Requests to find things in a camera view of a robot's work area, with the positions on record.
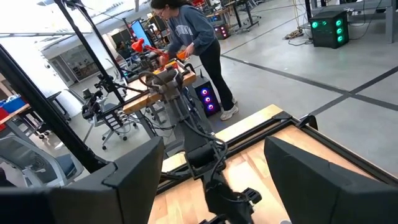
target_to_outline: gray floor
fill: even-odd
[[[289,6],[288,0],[261,4],[253,10],[262,16],[260,26],[221,41],[223,76],[238,99],[239,113],[226,122],[219,120],[219,114],[212,116],[213,129],[220,131],[270,104],[298,118],[314,113],[322,133],[398,176],[398,44],[386,43],[383,22],[372,22],[363,38],[336,50],[294,47],[282,40],[297,28]],[[350,27],[350,36],[362,36],[366,28],[367,24]],[[294,40],[295,44],[300,40],[305,38]],[[207,76],[197,57],[190,62]],[[94,90],[95,82],[96,78],[88,79],[73,89]],[[109,95],[109,101],[116,99]],[[90,128],[80,115],[70,126],[82,139]],[[127,141],[112,137],[103,151],[100,138],[105,131],[93,128],[86,143],[110,161],[149,139],[139,126],[131,129]],[[56,143],[41,145],[51,148]]]

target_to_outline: floor line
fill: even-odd
[[[228,58],[228,59],[233,60],[235,62],[243,63],[245,65],[249,65],[249,66],[252,66],[252,67],[255,67],[255,68],[259,68],[261,70],[264,70],[264,71],[267,71],[267,72],[271,72],[271,73],[274,73],[276,75],[280,75],[280,76],[283,76],[283,77],[286,77],[286,78],[289,78],[289,79],[293,79],[293,80],[296,80],[296,81],[299,81],[299,82],[303,82],[303,83],[306,83],[306,84],[309,84],[309,85],[317,86],[317,87],[325,89],[325,90],[334,91],[334,92],[340,93],[340,94],[349,93],[348,90],[344,90],[344,89],[341,89],[341,88],[338,88],[338,87],[335,87],[335,86],[331,86],[331,85],[327,85],[327,84],[324,84],[324,83],[320,83],[320,82],[317,82],[315,80],[311,80],[309,78],[304,78],[304,77],[301,77],[301,76],[298,76],[298,75],[293,75],[293,74],[290,74],[290,73],[287,73],[287,72],[283,72],[283,71],[279,71],[279,70],[276,70],[276,69],[263,67],[261,65],[256,65],[255,63],[245,62],[244,60],[232,58],[232,57],[226,56],[226,55],[222,55],[222,57]]]
[[[386,108],[386,109],[398,111],[398,105],[395,105],[395,104],[392,104],[392,103],[388,103],[388,102],[385,102],[385,101],[382,101],[382,100],[377,100],[377,99],[374,99],[374,98],[371,98],[371,97],[368,97],[368,96],[363,96],[363,95],[357,94],[358,92],[364,90],[365,88],[368,88],[368,87],[376,84],[377,82],[379,82],[379,81],[391,76],[392,74],[395,74],[395,72],[398,72],[398,66],[386,71],[385,73],[379,75],[376,78],[373,78],[372,80],[370,80],[370,81],[366,82],[365,84],[355,88],[354,90],[348,91],[348,90],[344,90],[344,89],[341,89],[341,88],[337,88],[335,86],[327,85],[325,83],[320,83],[320,82],[317,82],[315,80],[311,80],[311,79],[308,79],[308,78],[300,77],[298,75],[293,75],[293,74],[290,74],[290,73],[287,73],[287,72],[283,72],[283,71],[280,71],[280,70],[263,67],[261,65],[256,65],[256,64],[250,63],[250,62],[245,62],[244,60],[232,58],[230,56],[222,55],[222,57],[230,59],[230,60],[233,60],[235,62],[243,63],[245,65],[249,65],[251,67],[258,68],[258,69],[261,69],[261,70],[264,70],[264,71],[267,71],[267,72],[271,72],[273,74],[280,75],[282,77],[293,79],[293,80],[296,80],[296,81],[299,81],[299,82],[302,82],[302,83],[306,83],[306,84],[309,84],[309,85],[312,85],[312,86],[316,86],[316,87],[322,88],[324,90],[334,91],[336,93],[342,94],[342,96],[340,96],[340,97],[338,97],[338,98],[326,103],[325,105],[319,107],[318,109],[312,111],[311,114],[313,114],[313,115],[320,114],[320,113],[324,112],[325,110],[331,108],[332,106],[335,106],[338,103],[341,103],[342,101],[344,101],[345,99],[347,99],[349,97],[352,97],[352,98],[357,99],[357,100],[361,100],[363,102],[366,102],[366,103],[369,103],[369,104],[372,104],[372,105],[376,105],[376,106],[380,106],[380,107],[383,107],[383,108]]]
[[[351,90],[350,93],[352,93],[352,94],[359,93],[360,91],[362,91],[370,86],[373,86],[374,84],[378,83],[379,81],[393,75],[395,72],[398,72],[398,66],[384,72],[383,74],[379,75],[376,78],[373,78],[372,80],[366,82],[365,84],[360,85],[359,87],[355,88],[354,90]]]
[[[241,45],[239,45],[239,46],[237,46],[237,47],[234,47],[234,48],[232,48],[231,50],[228,50],[227,52],[222,53],[221,56],[222,56],[222,55],[225,55],[225,54],[227,54],[227,53],[229,53],[229,52],[231,52],[231,51],[233,51],[233,50],[235,50],[235,49],[237,49],[238,47],[241,47],[241,46],[247,44],[248,42],[250,42],[250,41],[252,41],[252,40],[255,40],[255,39],[261,37],[262,35],[268,34],[269,32],[271,32],[271,31],[273,31],[273,30],[275,30],[275,29],[277,29],[277,28],[279,28],[279,27],[285,25],[286,23],[288,23],[288,22],[290,22],[290,21],[293,21],[294,19],[296,19],[296,17],[293,18],[293,19],[289,19],[288,21],[286,21],[286,22],[284,22],[284,23],[282,23],[282,24],[279,24],[279,25],[275,26],[274,28],[272,28],[272,29],[270,29],[270,30],[267,30],[267,31],[263,32],[262,34],[258,35],[257,37],[255,37],[255,38],[253,38],[253,39],[250,39],[250,40],[246,41],[245,43],[243,43],[243,44],[241,44]]]
[[[332,106],[335,106],[335,105],[337,105],[338,103],[341,103],[342,101],[348,99],[349,97],[350,97],[350,95],[349,95],[348,93],[347,93],[347,94],[344,94],[343,96],[339,96],[339,97],[337,97],[336,99],[330,101],[329,103],[327,103],[327,104],[325,104],[325,105],[319,107],[318,109],[312,111],[310,114],[316,116],[316,115],[318,115],[318,114],[324,112],[325,110],[331,108]]]
[[[383,108],[387,108],[387,109],[390,109],[390,110],[398,111],[398,105],[395,105],[393,103],[388,103],[388,102],[385,102],[385,101],[382,101],[382,100],[377,100],[377,99],[370,98],[370,97],[367,97],[367,96],[364,96],[364,95],[359,95],[359,94],[351,95],[351,97],[354,98],[354,99],[357,99],[357,100],[361,100],[363,102],[370,103],[372,105],[377,105],[377,106],[381,106]]]

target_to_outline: wooden workbench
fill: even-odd
[[[183,65],[181,63],[178,64],[178,69],[181,72],[183,71],[182,66]],[[183,85],[184,86],[191,85],[193,82],[195,82],[196,79],[197,79],[196,74],[193,72],[190,72],[188,75],[184,75]],[[135,88],[137,90],[147,90],[147,87],[144,84],[142,84],[139,80],[135,80],[135,81],[129,83],[128,86],[131,88]],[[140,93],[138,93],[136,91],[128,90],[125,100],[129,100],[139,94]],[[138,100],[134,100],[133,102],[126,104],[123,107],[123,111],[126,114],[131,114],[131,113],[134,113],[142,108],[145,108],[146,106],[151,105],[161,99],[162,99],[162,96],[160,94],[149,93],[149,94],[142,96]]]
[[[270,105],[220,131],[216,136],[228,141],[272,118],[281,111],[277,106]],[[344,168],[370,177],[360,168],[329,150],[295,126],[289,126],[274,136]],[[166,159],[163,162],[162,170],[169,171],[184,163],[185,158],[181,152]],[[260,141],[229,158],[226,163],[227,168],[223,173],[234,191],[241,192],[250,187],[259,191],[262,196],[262,200],[254,206],[255,212],[252,217],[255,223],[279,224],[282,220],[289,219],[267,166],[264,156],[264,141]],[[208,211],[206,206],[201,180],[190,179],[156,196],[149,223],[197,224],[204,219],[211,220],[213,217],[214,215]]]

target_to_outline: black mount bracket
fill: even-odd
[[[272,119],[278,120],[278,121],[282,121],[282,120],[290,119],[290,118],[292,118],[292,115],[286,113],[285,111],[282,111],[272,117]]]
[[[306,124],[308,124],[311,128],[318,131],[318,123],[317,123],[317,119],[314,115],[308,114],[308,115],[304,116],[303,118],[300,119],[300,122],[298,124],[296,124],[296,127],[302,128]]]

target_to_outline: computer monitor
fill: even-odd
[[[136,34],[138,39],[140,39],[140,38],[144,39],[144,45],[149,45],[149,46],[154,47],[151,44],[147,34],[145,33],[144,28],[142,27],[142,25],[139,21],[134,21],[131,25],[131,28],[132,28],[132,31],[134,31],[134,33]]]

